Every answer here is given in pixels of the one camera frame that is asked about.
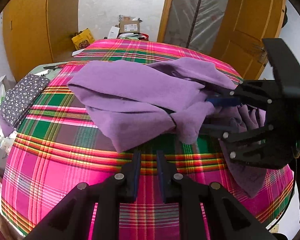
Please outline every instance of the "green stripe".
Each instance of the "green stripe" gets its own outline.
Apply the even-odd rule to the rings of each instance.
[[[24,236],[26,236],[28,233],[26,231],[24,231],[20,226],[18,226],[15,222],[13,222],[8,216],[7,214],[2,210],[3,215],[12,223],[12,225],[14,225],[16,228],[18,228],[21,233],[23,233]]]
[[[200,158],[199,158],[199,160],[201,160],[201,159],[204,159],[204,160],[209,160],[209,159],[211,159],[211,158],[209,158],[209,159],[205,159],[205,156],[211,156],[211,153],[196,153],[195,155],[199,155],[200,156]],[[169,156],[176,156],[175,154],[166,154],[165,155],[166,157],[169,157]]]
[[[46,138],[47,138],[46,133],[49,130],[50,122],[37,121],[35,123],[35,125],[32,125],[32,128],[33,128],[33,126],[35,126],[35,127],[32,130],[32,133],[29,133],[28,135],[30,135],[32,137],[36,137],[41,140],[46,140]]]
[[[38,99],[36,100],[36,103],[34,105],[41,105],[45,106],[47,105],[50,100],[52,99],[53,94],[41,94]]]
[[[282,201],[282,203],[279,205],[279,207],[270,214],[270,216],[262,223],[263,226],[268,226],[279,214],[280,212],[282,212],[286,205],[288,204],[289,201],[289,197],[290,197],[290,193],[284,198],[284,200]]]
[[[48,102],[45,102],[46,106],[63,106],[62,102],[68,94],[48,94],[51,95]]]
[[[182,144],[182,150],[183,150],[183,154],[187,154],[187,155],[192,155],[193,151],[192,151],[192,147],[190,144]]]
[[[126,55],[126,56],[133,57],[133,55],[137,54],[137,55],[141,55],[141,56],[144,55],[144,56],[148,56],[148,57],[161,57],[161,58],[164,58],[164,59],[178,59],[178,58],[180,58],[180,57],[176,57],[176,56],[173,56],[173,55],[164,55],[164,54],[161,54],[161,53],[155,53],[155,52],[152,52],[152,51],[149,51],[149,50],[143,51],[143,50],[140,50],[140,49],[132,49],[132,50],[115,49],[115,50],[111,50],[111,51],[109,51],[108,49],[85,49],[84,53],[94,53],[94,54],[96,54],[97,57],[98,57],[98,53],[104,53],[104,54],[107,54],[108,57],[112,57],[112,56],[114,56],[114,54],[123,54],[123,55],[124,54],[129,54],[129,55]]]
[[[93,149],[98,129],[80,126],[74,138],[73,145]]]
[[[35,120],[32,119],[24,119],[20,128],[18,129],[18,132],[28,135],[31,131],[31,127],[34,124],[34,121]]]
[[[117,57],[77,57],[76,60],[78,61],[92,61],[92,60],[100,60],[100,61],[117,61],[117,60],[122,60],[122,56],[117,56]],[[150,64],[150,63],[155,63],[158,62],[159,60],[149,60],[149,59],[144,59],[144,58],[135,58],[134,60],[131,60],[131,57],[125,58],[125,61],[133,61],[137,63],[142,63],[142,64]]]
[[[65,107],[70,106],[71,103],[73,102],[73,100],[74,100],[74,95],[73,94],[63,95],[62,101],[60,102],[59,105],[60,106],[65,106]],[[49,124],[50,125],[49,125],[48,129],[46,130],[46,134],[44,136],[44,140],[47,140],[47,141],[50,141],[50,142],[55,142],[56,137],[57,137],[57,135],[59,133],[61,124],[56,123],[56,122],[49,122]]]
[[[219,153],[221,150],[218,148],[219,142],[215,142],[215,138],[209,135],[199,135],[197,139],[197,147],[200,153]]]
[[[51,110],[30,110],[29,113],[34,114],[34,115],[46,116],[46,117],[58,116],[59,118],[69,117],[69,118],[91,121],[91,117],[88,114],[79,114],[80,117],[78,117],[78,116],[73,116],[73,115],[76,115],[75,113],[57,112],[57,111],[51,111]]]

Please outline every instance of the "metal screw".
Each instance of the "metal screw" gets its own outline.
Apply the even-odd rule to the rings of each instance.
[[[210,187],[213,188],[213,189],[220,189],[221,185],[220,185],[220,183],[212,182]]]
[[[227,139],[228,136],[229,136],[229,133],[228,133],[228,132],[224,132],[222,137],[223,137],[224,139]]]
[[[230,153],[230,159],[234,159],[235,158],[235,152],[231,152]]]
[[[114,176],[115,179],[123,179],[124,178],[124,175],[122,173],[117,173],[115,176]]]
[[[174,179],[180,180],[183,179],[183,175],[181,173],[176,173],[173,175]]]
[[[87,183],[85,182],[80,182],[78,185],[77,185],[77,188],[78,189],[85,189],[87,187]]]

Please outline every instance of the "plaid bed sheet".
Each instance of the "plaid bed sheet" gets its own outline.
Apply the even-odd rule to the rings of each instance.
[[[6,218],[26,235],[76,184],[102,182],[131,160],[132,153],[115,152],[109,138],[98,130],[84,105],[66,86],[85,64],[90,60],[119,59],[149,64],[180,57],[211,61],[234,83],[242,80],[228,64],[189,49],[154,42],[96,41],[77,55],[77,61],[68,63],[35,101],[18,131],[2,183]],[[178,172],[193,180],[221,183],[265,225],[288,202],[293,179],[288,166],[268,170],[264,187],[249,199],[231,176],[218,141],[208,136],[185,145],[174,135],[165,134],[138,148],[142,153],[138,197],[134,204],[120,205],[120,239],[179,239],[178,206],[163,204],[160,197],[157,150],[176,163]]]

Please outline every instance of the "purple cloth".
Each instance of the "purple cloth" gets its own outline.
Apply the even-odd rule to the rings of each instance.
[[[215,108],[205,101],[235,85],[213,63],[193,58],[149,65],[91,61],[68,87],[119,153],[172,131],[181,142],[195,143],[207,116],[213,124],[236,126],[240,132],[258,127],[255,111],[249,114],[247,106]],[[223,153],[238,185],[254,197],[266,170],[232,163],[225,149]]]
[[[3,118],[0,112],[0,127],[4,137],[8,137],[15,129]]]

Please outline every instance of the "wooden door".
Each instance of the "wooden door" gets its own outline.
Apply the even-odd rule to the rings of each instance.
[[[164,40],[164,36],[166,34],[166,29],[169,20],[171,4],[172,4],[172,0],[164,0],[157,42],[163,42]]]
[[[3,10],[3,39],[17,82],[33,68],[53,63],[46,0],[10,0]]]
[[[258,79],[267,63],[262,39],[279,36],[284,9],[285,0],[229,0],[210,56]]]

